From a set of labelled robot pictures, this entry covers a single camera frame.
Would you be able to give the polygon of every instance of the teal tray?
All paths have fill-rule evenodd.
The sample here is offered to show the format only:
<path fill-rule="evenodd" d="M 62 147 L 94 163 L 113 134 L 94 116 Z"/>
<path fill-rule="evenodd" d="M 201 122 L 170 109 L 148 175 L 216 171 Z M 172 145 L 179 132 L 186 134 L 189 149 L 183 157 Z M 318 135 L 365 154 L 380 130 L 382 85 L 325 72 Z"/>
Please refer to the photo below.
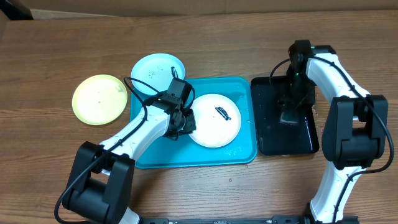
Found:
<path fill-rule="evenodd" d="M 250 84 L 239 77 L 201 78 L 187 80 L 187 82 L 194 87 L 196 97 L 216 93 L 228 97 L 236 104 L 242 117 L 238 135 L 231 143 L 219 148 L 203 147 L 194 142 L 189 135 L 180 136 L 178 141 L 158 138 L 138 159 L 136 167 L 155 169 L 251 162 L 257 155 L 257 142 Z M 140 102 L 132 95 L 130 120 L 133 120 L 140 110 Z"/>

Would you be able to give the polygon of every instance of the black tray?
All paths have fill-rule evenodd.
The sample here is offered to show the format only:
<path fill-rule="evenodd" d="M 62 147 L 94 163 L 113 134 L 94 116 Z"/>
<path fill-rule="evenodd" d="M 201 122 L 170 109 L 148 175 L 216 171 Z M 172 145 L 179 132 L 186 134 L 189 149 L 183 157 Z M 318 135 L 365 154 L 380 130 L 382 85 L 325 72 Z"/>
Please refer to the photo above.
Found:
<path fill-rule="evenodd" d="M 287 86 L 286 76 L 272 77 L 272 85 L 269 77 L 254 78 L 250 86 L 257 146 L 261 154 L 311 154 L 319 150 L 312 107 L 298 110 L 298 124 L 279 122 L 282 108 L 278 106 L 278 99 Z"/>

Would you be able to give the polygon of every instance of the wooden table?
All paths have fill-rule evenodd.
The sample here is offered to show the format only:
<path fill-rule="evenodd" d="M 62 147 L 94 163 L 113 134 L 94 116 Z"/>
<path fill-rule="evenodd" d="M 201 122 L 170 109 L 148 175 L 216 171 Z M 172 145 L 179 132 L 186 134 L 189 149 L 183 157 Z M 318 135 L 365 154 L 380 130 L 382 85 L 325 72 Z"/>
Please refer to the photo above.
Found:
<path fill-rule="evenodd" d="M 0 45 L 0 222 L 55 223 L 76 150 L 101 142 L 129 120 L 88 126 L 71 107 L 84 79 L 122 79 L 143 56 L 168 52 L 187 78 L 268 76 L 296 39 L 330 44 L 365 89 L 389 100 L 388 127 L 398 137 L 398 12 L 311 12 L 225 16 L 14 21 Z M 286 67 L 278 70 L 282 75 Z M 318 135 L 328 105 L 317 90 Z M 374 161 L 380 167 L 388 158 Z M 259 218 L 301 214 L 325 169 L 315 156 L 257 156 L 248 165 L 139 170 L 131 208 L 143 217 Z M 345 215 L 361 223 L 398 223 L 398 162 L 360 178 Z M 61 209 L 63 218 L 80 217 Z"/>

